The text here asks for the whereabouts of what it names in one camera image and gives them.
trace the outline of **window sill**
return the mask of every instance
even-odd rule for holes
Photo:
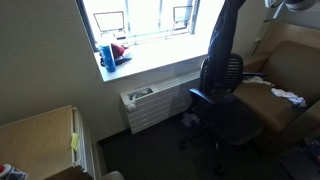
[[[100,65],[99,53],[95,53],[103,82],[128,77],[207,54],[207,44],[196,36],[176,37],[130,47],[132,59],[117,66],[115,72],[107,72]]]

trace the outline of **dark carpet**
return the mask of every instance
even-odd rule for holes
[[[129,131],[100,141],[107,170],[120,171],[125,180],[291,180],[276,158],[261,156],[254,144],[241,148],[218,140],[225,169],[215,174],[214,146],[207,136],[179,149],[180,139],[203,131],[185,128],[181,115],[132,135]]]

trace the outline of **radiator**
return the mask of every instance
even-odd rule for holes
[[[189,107],[190,88],[198,88],[199,71],[121,93],[131,132],[137,133]]]

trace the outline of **armchair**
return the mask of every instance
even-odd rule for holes
[[[242,58],[237,54],[231,54],[223,81],[215,81],[208,73],[208,59],[203,61],[200,73],[199,89],[190,89],[193,102],[188,109],[189,113],[195,113],[200,122],[206,127],[215,145],[216,173],[221,175],[224,171],[220,157],[219,145],[216,135],[232,145],[242,145],[262,131],[262,126],[256,121],[253,114],[248,111],[246,105],[238,100],[232,92],[241,83],[244,75],[260,75],[261,73],[242,72]],[[203,134],[187,137],[180,142],[180,148],[186,147],[186,142]]]

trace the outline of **yellow sticky note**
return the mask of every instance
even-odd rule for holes
[[[73,133],[72,134],[72,140],[71,140],[71,147],[75,151],[78,151],[78,142],[79,142],[79,134]]]

